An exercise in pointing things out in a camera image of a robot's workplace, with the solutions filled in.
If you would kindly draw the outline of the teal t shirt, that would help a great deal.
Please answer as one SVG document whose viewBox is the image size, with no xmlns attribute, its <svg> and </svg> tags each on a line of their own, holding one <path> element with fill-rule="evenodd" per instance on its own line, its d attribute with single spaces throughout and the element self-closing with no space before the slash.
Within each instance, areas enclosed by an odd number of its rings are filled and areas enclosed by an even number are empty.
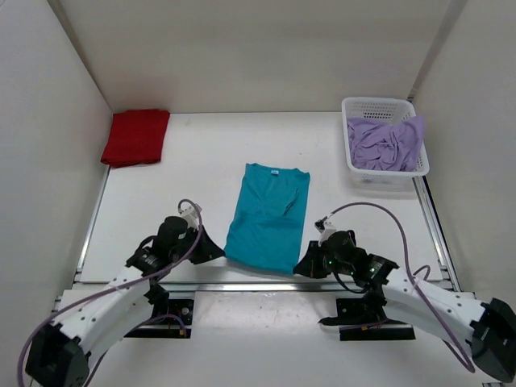
<svg viewBox="0 0 516 387">
<path fill-rule="evenodd" d="M 247 164 L 225 257 L 255 270 L 291 274 L 300 256 L 309 188 L 310 174 L 300 169 Z"/>
</svg>

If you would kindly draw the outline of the red t shirt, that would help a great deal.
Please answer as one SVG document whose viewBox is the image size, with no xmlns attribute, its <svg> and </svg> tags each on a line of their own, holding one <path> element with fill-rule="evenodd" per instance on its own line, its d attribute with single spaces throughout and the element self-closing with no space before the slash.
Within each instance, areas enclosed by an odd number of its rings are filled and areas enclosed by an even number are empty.
<svg viewBox="0 0 516 387">
<path fill-rule="evenodd" d="M 158 109 L 114 114 L 101 162 L 111 168 L 159 163 L 169 117 Z"/>
</svg>

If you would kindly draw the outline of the lavender t shirt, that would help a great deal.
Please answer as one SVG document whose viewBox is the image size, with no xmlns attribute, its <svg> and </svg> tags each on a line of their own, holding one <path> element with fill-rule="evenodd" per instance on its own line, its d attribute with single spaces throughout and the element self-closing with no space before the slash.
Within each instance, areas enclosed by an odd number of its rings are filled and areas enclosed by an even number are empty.
<svg viewBox="0 0 516 387">
<path fill-rule="evenodd" d="M 350 118 L 347 132 L 352 165 L 357 169 L 411 172 L 416 169 L 426 123 L 414 116 L 397 124 Z"/>
</svg>

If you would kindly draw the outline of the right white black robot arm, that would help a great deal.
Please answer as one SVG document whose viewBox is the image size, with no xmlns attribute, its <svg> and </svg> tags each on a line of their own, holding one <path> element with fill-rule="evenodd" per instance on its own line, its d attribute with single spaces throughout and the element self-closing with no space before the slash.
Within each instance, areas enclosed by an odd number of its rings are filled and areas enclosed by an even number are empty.
<svg viewBox="0 0 516 387">
<path fill-rule="evenodd" d="M 464 350 L 490 377 L 514 381 L 515 313 L 506 302 L 464 298 L 412 277 L 355 241 L 352 231 L 336 231 L 322 242 L 310 242 L 294 273 L 314 279 L 350 276 L 365 291 L 362 312 L 369 321 L 386 317 L 413 325 Z"/>
</svg>

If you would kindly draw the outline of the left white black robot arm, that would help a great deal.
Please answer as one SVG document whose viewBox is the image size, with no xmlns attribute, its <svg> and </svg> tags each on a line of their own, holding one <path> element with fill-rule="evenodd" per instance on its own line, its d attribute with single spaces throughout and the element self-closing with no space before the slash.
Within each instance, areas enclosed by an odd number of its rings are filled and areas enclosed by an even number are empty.
<svg viewBox="0 0 516 387">
<path fill-rule="evenodd" d="M 19 375 L 42 386 L 85 386 L 92 367 L 127 333 L 169 313 L 160 280 L 182 261 L 203 264 L 224 255 L 197 220 L 167 217 L 144 239 L 99 293 L 66 306 L 38 327 L 21 355 Z"/>
</svg>

